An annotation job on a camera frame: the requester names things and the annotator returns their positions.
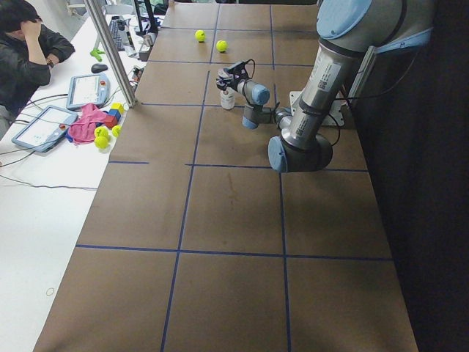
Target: white can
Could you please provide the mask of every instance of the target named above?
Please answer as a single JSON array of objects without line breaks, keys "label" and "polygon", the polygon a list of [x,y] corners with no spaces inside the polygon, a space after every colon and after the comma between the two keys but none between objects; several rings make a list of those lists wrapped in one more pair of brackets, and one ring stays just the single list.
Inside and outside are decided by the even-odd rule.
[{"label": "white can", "polygon": [[231,88],[226,88],[225,91],[220,91],[221,107],[226,110],[231,110],[235,107],[235,91]]}]

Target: tennis ball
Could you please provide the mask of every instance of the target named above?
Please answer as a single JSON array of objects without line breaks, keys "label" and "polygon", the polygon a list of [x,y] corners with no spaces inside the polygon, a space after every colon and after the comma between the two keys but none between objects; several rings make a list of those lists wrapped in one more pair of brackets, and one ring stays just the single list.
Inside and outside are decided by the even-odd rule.
[{"label": "tennis ball", "polygon": [[104,136],[98,136],[95,138],[95,146],[100,148],[100,149],[104,149],[106,148],[107,146],[109,145],[109,139],[108,137],[104,137]]},{"label": "tennis ball", "polygon": [[219,40],[217,42],[216,48],[221,53],[224,53],[228,48],[228,43],[225,40]]},{"label": "tennis ball", "polygon": [[112,135],[114,137],[118,137],[120,135],[120,129],[121,129],[121,126],[120,125],[115,125],[113,128],[112,128]]},{"label": "tennis ball", "polygon": [[196,31],[194,37],[199,41],[199,43],[203,43],[205,41],[205,32],[199,29]]},{"label": "tennis ball", "polygon": [[95,137],[109,137],[109,131],[106,126],[100,126],[95,128]]}]

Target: black jacket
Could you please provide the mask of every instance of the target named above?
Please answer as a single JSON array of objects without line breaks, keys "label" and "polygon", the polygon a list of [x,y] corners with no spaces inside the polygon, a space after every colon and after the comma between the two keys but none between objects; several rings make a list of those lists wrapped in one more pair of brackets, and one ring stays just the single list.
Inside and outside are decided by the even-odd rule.
[{"label": "black jacket", "polygon": [[[44,57],[54,54],[60,62],[75,51],[73,45],[59,33],[42,25],[39,44]],[[26,42],[0,32],[0,105],[16,115],[26,105],[39,86],[49,84],[49,66],[28,60]]]}]

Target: dark background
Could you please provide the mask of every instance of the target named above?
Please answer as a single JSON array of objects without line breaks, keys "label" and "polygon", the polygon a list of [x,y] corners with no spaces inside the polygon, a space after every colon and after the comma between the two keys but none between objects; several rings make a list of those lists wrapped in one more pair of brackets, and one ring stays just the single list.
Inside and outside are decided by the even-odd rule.
[{"label": "dark background", "polygon": [[[355,124],[420,352],[469,351],[469,5],[440,1],[430,44]],[[362,95],[414,54],[379,59]]]}]

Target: tablet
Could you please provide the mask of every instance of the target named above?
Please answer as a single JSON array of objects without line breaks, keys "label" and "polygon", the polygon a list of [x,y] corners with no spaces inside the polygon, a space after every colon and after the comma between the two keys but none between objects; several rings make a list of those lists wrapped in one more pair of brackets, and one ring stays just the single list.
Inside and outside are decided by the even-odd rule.
[{"label": "tablet", "polygon": [[104,73],[74,76],[70,79],[67,109],[78,110],[88,103],[102,107],[109,97],[110,84]]},{"label": "tablet", "polygon": [[49,105],[13,137],[12,142],[44,153],[64,137],[77,118],[74,111]]}]

